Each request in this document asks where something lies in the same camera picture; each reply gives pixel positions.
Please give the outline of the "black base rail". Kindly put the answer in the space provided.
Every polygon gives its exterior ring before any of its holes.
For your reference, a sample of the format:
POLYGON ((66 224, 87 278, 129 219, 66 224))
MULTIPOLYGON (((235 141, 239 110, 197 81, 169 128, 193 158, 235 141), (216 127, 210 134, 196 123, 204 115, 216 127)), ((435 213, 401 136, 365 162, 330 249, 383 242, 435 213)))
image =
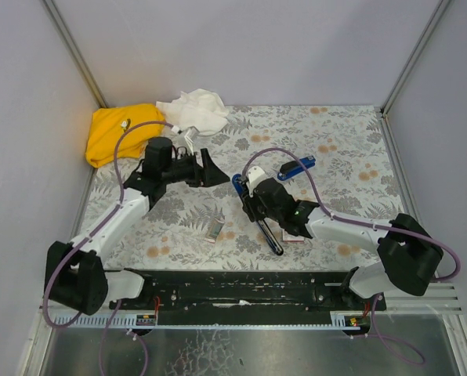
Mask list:
POLYGON ((138 298, 121 309, 148 313, 249 307, 254 312, 317 312, 362 315, 385 303, 361 298, 343 286, 347 272, 137 270, 144 279, 138 298))

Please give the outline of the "blue stapler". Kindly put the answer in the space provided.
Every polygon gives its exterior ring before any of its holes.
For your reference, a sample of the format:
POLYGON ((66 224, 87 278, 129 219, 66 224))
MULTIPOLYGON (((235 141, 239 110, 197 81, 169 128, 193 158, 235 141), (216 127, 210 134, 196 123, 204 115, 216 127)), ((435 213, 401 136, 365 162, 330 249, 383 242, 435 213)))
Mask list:
MULTIPOLYGON (((313 155, 300 158, 299 160, 306 168, 312 168, 316 163, 315 157, 313 155)), ((281 165, 279 172, 277 173, 277 178, 280 181, 286 181, 298 175, 301 172, 303 172, 303 168, 299 165, 299 163, 297 161, 290 161, 290 162, 287 162, 281 165)), ((233 184, 234 189, 237 191, 237 194, 239 195, 239 197, 241 197, 242 193, 247 190, 245 187, 242 186, 241 174, 233 175, 231 182, 233 184)), ((281 244, 278 242, 272 230, 267 225, 266 221, 264 219, 259 220, 259 221, 256 221, 255 224, 259 228, 260 233, 262 234, 263 238, 269 245, 272 252, 275 255, 283 255, 284 249, 281 246, 281 244)))

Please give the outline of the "floral patterned table mat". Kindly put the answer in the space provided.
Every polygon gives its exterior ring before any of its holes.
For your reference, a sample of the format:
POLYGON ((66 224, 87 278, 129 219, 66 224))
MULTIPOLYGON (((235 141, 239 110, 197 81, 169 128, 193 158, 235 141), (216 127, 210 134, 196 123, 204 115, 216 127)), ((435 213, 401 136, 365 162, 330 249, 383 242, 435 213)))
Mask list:
POLYGON ((211 188, 169 185, 165 195, 103 257, 106 269, 346 271, 377 261, 373 251, 323 238, 290 240, 274 221, 278 255, 243 209, 245 168, 276 178, 281 166, 315 164, 284 181, 297 200, 323 201, 333 212, 391 220, 404 211, 372 106, 234 106, 226 126, 197 137, 229 182, 211 188))

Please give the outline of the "yellow t-shirt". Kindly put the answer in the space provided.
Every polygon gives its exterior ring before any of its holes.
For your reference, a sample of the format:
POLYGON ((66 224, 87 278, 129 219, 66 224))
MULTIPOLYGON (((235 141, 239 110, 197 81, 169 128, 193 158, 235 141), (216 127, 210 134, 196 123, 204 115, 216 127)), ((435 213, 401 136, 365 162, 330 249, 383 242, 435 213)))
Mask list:
MULTIPOLYGON (((146 121, 164 120, 159 109, 149 103, 97 110, 92 115, 86 161, 94 168, 111 163, 117 142, 130 128, 146 121)), ((118 158, 139 158, 147 140, 159 136, 163 128, 162 124, 151 124, 131 132, 119 146, 118 158)))

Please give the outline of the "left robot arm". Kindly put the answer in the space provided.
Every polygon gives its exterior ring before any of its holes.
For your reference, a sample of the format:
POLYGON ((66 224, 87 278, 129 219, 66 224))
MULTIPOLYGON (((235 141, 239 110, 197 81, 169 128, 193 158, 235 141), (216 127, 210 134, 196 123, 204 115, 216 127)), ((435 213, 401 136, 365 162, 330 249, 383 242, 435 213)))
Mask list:
POLYGON ((119 200, 83 234, 49 247, 44 300, 92 315, 107 302, 138 298, 144 285, 140 274, 103 268, 113 247, 156 205, 169 185, 209 188, 229 180, 208 150, 175 154, 169 138, 151 139, 144 158, 123 183, 119 200))

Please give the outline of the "staple box tray with staples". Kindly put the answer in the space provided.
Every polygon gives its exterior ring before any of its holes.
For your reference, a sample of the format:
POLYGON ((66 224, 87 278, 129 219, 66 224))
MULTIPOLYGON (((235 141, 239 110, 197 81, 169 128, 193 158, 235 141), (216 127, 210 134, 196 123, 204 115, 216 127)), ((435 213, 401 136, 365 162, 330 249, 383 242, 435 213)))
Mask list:
POLYGON ((205 234, 205 240, 214 244, 218 239, 224 224, 224 219, 213 219, 208 228, 208 231, 205 234))

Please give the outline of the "white crumpled cloth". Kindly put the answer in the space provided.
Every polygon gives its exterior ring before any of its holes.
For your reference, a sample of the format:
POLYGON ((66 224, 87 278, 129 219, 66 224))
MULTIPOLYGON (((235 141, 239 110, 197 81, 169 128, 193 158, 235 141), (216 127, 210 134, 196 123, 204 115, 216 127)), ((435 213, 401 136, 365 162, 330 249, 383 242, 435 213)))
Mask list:
POLYGON ((155 106, 168 123, 180 131, 194 127, 200 136, 220 132, 228 123, 230 113, 217 93, 204 89, 181 92, 178 99, 170 103, 157 101, 155 106))

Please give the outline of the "red white staple box sleeve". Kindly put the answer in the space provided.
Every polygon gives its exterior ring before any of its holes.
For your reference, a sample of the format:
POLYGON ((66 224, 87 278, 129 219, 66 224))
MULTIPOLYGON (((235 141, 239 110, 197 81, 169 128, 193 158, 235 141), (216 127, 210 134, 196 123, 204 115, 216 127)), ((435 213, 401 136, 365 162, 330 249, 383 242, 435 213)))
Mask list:
POLYGON ((304 243, 305 242, 305 237, 291 235, 290 233, 288 233, 285 230, 281 231, 281 239, 285 243, 299 244, 299 243, 304 243))

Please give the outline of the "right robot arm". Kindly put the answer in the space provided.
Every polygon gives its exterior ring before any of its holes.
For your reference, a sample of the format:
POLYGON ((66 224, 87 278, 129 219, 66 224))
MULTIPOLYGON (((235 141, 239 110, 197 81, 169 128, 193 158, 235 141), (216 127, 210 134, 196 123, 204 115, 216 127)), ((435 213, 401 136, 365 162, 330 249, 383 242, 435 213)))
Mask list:
POLYGON ((296 200, 273 178, 252 187, 247 178, 238 177, 234 186, 252 222, 271 219, 295 237, 333 240, 377 253, 378 262, 351 269, 343 282, 361 298, 392 290, 423 296, 442 259, 441 247, 409 215, 362 225, 355 216, 327 215, 318 203, 296 200))

